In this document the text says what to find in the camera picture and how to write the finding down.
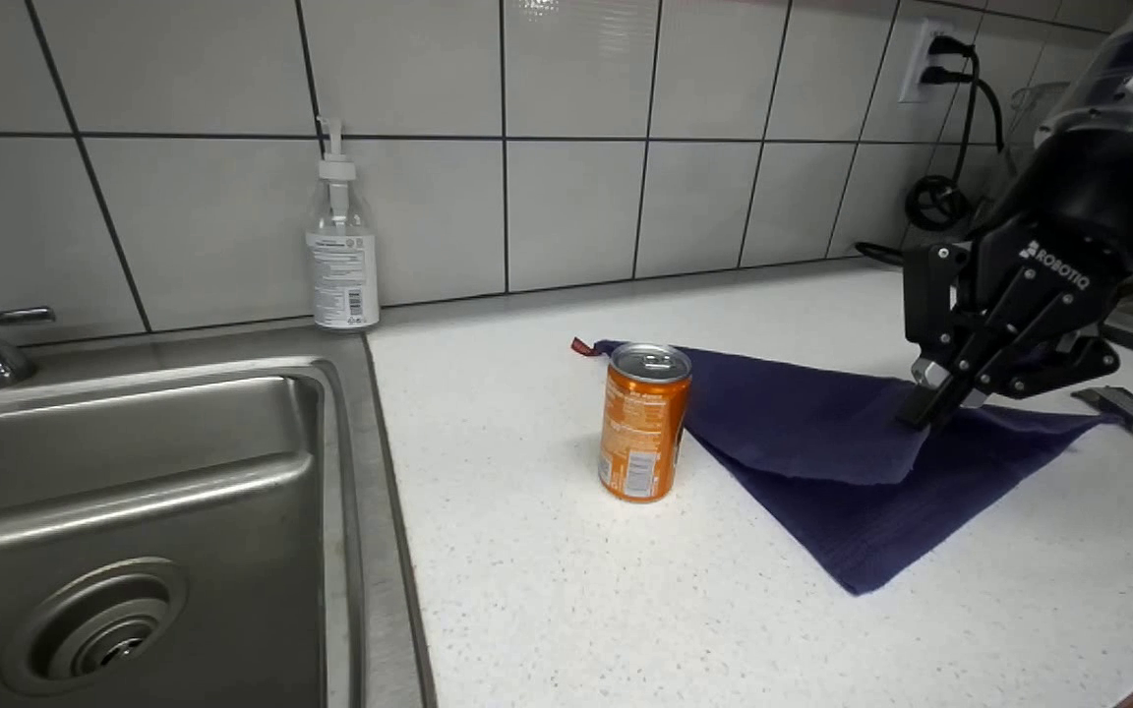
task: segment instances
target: dark blue towel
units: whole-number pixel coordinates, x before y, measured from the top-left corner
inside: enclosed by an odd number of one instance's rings
[[[687,434],[850,592],[884,587],[1099,426],[983,405],[960,410],[936,434],[913,434],[897,426],[907,380],[686,352]]]

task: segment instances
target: power outlet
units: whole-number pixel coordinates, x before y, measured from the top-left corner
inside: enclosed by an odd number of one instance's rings
[[[936,35],[953,35],[947,22],[936,22],[936,21],[916,22],[907,69],[905,69],[905,82],[897,86],[901,102],[922,102],[928,90],[936,90],[936,86],[922,86],[923,68],[932,68],[928,43]]]

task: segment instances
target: stainless steel sink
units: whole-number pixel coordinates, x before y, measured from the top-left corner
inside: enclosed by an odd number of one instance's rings
[[[434,704],[363,338],[34,358],[0,388],[0,708]]]

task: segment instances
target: white countertop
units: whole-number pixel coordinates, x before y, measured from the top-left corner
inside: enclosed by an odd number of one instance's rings
[[[371,347],[446,708],[1087,708],[1133,689],[1128,434],[1087,434],[850,596],[692,438],[670,500],[604,494],[603,360],[573,333],[892,376],[916,352],[901,278],[873,268],[395,309]],[[1133,352],[1107,380],[1133,388]]]

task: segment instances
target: clear plastic bottle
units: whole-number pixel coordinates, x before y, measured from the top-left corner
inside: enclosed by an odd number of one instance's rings
[[[307,230],[316,323],[321,331],[371,331],[378,323],[378,244],[359,216],[359,164],[341,154],[341,122],[330,122],[319,175],[328,203],[319,229]]]

